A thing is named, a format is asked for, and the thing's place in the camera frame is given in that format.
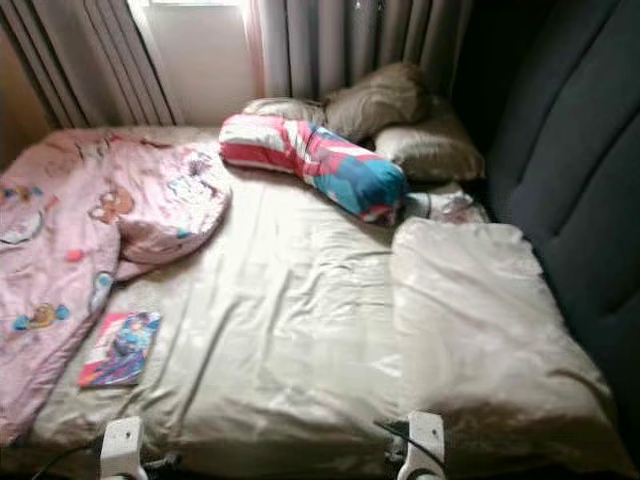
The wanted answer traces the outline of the dark blue padded headboard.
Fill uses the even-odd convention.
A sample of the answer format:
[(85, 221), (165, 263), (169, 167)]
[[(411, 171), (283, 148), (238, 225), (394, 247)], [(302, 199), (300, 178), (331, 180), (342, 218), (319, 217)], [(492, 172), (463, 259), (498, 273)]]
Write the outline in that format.
[(452, 101), (640, 465), (640, 0), (475, 0)]

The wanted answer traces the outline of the red white blue striped pillow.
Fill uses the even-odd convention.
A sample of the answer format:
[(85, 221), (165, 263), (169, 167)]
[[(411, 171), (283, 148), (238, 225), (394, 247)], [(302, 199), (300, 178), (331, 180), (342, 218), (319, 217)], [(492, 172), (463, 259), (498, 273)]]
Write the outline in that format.
[(367, 224), (401, 219), (410, 191), (402, 170), (323, 125), (238, 114), (221, 125), (218, 142), (225, 163), (292, 174)]

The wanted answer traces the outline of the pink cartoon print quilt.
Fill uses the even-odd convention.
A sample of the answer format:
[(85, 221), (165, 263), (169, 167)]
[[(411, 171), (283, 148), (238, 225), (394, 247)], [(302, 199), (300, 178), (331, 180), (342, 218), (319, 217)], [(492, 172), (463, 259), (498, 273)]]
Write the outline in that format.
[(58, 131), (0, 177), (0, 444), (32, 428), (116, 284), (210, 241), (230, 202), (218, 143)]

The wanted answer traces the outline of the white crumpled garment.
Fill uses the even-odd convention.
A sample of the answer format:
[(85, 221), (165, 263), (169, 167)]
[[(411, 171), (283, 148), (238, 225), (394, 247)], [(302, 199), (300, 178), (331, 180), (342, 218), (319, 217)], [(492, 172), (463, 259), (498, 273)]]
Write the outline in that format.
[(408, 193), (404, 200), (404, 214), (443, 223), (489, 223), (488, 212), (462, 189), (433, 189)]

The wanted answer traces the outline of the beige folded duvet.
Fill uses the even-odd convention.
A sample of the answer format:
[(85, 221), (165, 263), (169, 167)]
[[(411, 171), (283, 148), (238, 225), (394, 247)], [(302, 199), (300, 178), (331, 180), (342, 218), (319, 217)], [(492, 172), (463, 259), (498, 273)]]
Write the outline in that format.
[(452, 474), (640, 477), (612, 389), (520, 229), (412, 218), (394, 233), (389, 271), (404, 407), (442, 417)]

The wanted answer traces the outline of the grey striped curtain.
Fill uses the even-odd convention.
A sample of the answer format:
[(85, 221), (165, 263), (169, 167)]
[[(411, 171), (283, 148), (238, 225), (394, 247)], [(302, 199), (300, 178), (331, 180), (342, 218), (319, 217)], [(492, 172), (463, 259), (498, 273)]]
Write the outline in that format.
[(58, 128), (178, 125), (148, 0), (0, 0), (6, 35)]
[(320, 99), (407, 61), (451, 96), (474, 0), (244, 0), (264, 97)]

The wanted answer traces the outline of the colourful comic book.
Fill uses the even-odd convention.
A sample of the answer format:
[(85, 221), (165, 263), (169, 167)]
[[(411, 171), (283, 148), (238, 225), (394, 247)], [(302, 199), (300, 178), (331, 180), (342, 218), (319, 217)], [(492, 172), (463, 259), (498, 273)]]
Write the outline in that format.
[(106, 315), (79, 372), (78, 387), (136, 387), (161, 320), (160, 312), (150, 311)]

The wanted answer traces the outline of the beige floral bed sheet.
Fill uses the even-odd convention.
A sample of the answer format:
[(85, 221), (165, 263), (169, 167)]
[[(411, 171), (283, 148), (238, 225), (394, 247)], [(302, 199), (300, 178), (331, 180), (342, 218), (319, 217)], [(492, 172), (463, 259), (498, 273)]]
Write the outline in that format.
[[(113, 132), (218, 143), (230, 202), (204, 246), (114, 285), (32, 428), (0, 444), (1, 471), (92, 474), (63, 453), (138, 416), (143, 452), (178, 452), (192, 474), (383, 475), (378, 422), (413, 412), (389, 271), (408, 219), (376, 227), (293, 175), (225, 163), (215, 131)], [(136, 311), (163, 315), (136, 387), (78, 387), (105, 316)]]

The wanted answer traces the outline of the bright window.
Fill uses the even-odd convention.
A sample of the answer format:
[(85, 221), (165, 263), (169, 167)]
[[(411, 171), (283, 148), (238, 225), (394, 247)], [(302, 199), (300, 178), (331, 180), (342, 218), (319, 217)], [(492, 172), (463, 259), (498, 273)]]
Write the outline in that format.
[(247, 0), (129, 0), (166, 97), (184, 125), (220, 125), (260, 92)]

